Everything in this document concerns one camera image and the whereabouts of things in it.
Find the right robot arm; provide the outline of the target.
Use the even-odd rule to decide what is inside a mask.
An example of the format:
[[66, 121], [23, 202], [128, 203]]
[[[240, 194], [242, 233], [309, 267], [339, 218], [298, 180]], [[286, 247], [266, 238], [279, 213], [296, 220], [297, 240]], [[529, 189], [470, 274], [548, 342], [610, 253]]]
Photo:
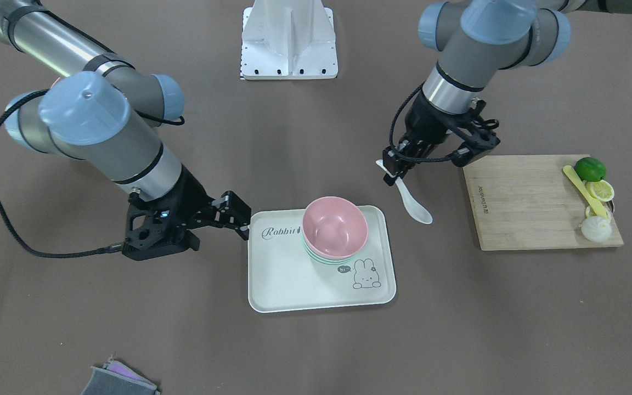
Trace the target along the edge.
[[121, 252], [141, 261], [198, 250], [195, 228], [229, 228], [249, 239], [251, 208], [233, 191], [218, 199], [208, 195], [155, 133], [155, 127], [185, 122], [185, 97], [173, 78], [143, 75], [39, 1], [0, 1], [0, 42], [60, 75], [52, 87], [15, 98], [0, 128], [35, 152], [89, 162], [129, 203], [123, 242], [45, 253], [20, 237], [0, 200], [3, 222], [24, 250], [44, 258]]

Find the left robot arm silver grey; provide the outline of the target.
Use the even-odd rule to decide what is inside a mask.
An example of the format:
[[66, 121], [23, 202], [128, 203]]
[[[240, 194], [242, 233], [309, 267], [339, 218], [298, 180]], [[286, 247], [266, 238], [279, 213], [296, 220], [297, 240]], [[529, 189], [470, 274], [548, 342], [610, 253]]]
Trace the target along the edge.
[[414, 165], [464, 167], [499, 145], [495, 119], [481, 116], [479, 95], [499, 70], [558, 58], [571, 38], [566, 14], [581, 1], [436, 2], [418, 25], [419, 40], [441, 55], [428, 78], [402, 103], [405, 133], [383, 150], [384, 182]]

